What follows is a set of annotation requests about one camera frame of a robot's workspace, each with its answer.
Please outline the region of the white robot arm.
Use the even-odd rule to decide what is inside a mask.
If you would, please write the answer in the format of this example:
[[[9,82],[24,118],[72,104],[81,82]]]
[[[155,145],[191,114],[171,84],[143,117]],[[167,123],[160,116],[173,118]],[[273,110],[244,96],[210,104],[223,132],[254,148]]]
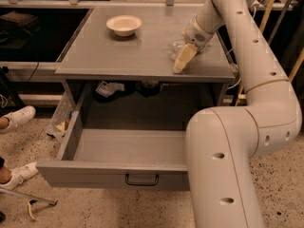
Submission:
[[[245,106],[196,113],[186,128],[185,156],[196,228],[264,228],[249,160],[289,144],[302,125],[289,78],[249,12],[255,0],[207,0],[184,29],[174,64],[182,72],[220,26],[229,35]]]

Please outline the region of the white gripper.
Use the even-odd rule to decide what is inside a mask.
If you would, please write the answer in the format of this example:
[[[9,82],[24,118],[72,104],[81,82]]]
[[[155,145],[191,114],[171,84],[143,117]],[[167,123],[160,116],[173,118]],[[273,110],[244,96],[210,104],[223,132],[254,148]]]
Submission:
[[[175,60],[173,71],[181,73],[188,63],[195,57],[198,51],[203,50],[214,33],[209,32],[199,25],[197,18],[193,17],[183,29],[182,35],[186,45],[180,50]]]

